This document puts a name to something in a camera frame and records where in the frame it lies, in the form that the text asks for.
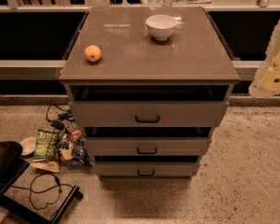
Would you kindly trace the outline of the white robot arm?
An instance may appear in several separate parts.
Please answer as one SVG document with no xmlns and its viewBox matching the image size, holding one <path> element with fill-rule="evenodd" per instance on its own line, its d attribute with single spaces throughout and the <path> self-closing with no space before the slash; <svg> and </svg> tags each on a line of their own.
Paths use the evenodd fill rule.
<svg viewBox="0 0 280 224">
<path fill-rule="evenodd" d="M 254 75 L 248 92 L 257 98 L 280 94 L 280 20 L 274 26 L 266 49 L 266 58 Z"/>
</svg>

